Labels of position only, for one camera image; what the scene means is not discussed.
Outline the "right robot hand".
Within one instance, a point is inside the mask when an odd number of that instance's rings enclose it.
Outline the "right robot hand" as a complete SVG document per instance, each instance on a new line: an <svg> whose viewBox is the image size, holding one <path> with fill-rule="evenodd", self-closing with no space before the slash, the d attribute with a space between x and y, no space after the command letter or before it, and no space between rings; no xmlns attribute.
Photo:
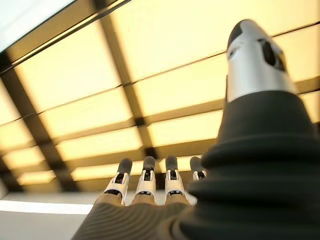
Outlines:
<svg viewBox="0 0 320 240"><path fill-rule="evenodd" d="M253 20L227 44L225 105L216 143L192 158L188 206L176 180L164 206L116 206L104 193L75 240L317 240L320 138L281 48Z"/></svg>

